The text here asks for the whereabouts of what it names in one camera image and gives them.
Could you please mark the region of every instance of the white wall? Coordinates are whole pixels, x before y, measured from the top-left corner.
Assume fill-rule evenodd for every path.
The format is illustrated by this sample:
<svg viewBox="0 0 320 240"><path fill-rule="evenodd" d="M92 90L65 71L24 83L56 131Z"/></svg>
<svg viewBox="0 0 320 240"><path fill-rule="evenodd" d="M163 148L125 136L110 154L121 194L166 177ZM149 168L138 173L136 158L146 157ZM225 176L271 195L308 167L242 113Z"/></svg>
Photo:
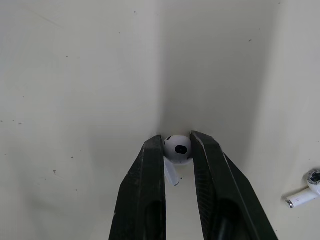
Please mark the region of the white wall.
<svg viewBox="0 0 320 240"><path fill-rule="evenodd" d="M144 141L212 135L279 239L318 236L320 2L2 0L0 239L108 238ZM167 186L167 239L202 238L193 167Z"/></svg>

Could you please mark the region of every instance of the white earbud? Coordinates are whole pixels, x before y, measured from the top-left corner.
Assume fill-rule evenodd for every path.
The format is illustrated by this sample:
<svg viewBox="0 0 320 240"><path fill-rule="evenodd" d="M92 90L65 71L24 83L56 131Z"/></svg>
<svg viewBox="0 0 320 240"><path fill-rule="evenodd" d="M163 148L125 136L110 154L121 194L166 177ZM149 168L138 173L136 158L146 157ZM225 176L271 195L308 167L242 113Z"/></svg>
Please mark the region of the white earbud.
<svg viewBox="0 0 320 240"><path fill-rule="evenodd" d="M307 174L308 188L285 199L290 208L295 208L320 197L320 170L312 170Z"/></svg>
<svg viewBox="0 0 320 240"><path fill-rule="evenodd" d="M164 174L173 186L177 186L180 178L175 165L187 165L193 161L191 155L191 141L182 135L170 136L163 141L164 148Z"/></svg>

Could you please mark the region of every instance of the metal tip of earbud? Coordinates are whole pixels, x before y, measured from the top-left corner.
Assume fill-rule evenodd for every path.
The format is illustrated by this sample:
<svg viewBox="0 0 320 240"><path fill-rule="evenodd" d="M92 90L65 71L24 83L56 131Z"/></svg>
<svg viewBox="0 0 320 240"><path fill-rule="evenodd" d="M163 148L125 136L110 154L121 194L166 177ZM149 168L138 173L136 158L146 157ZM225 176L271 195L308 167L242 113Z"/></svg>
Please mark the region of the metal tip of earbud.
<svg viewBox="0 0 320 240"><path fill-rule="evenodd" d="M285 202L289 205L291 209L294 208L294 204L289 199L286 199Z"/></svg>

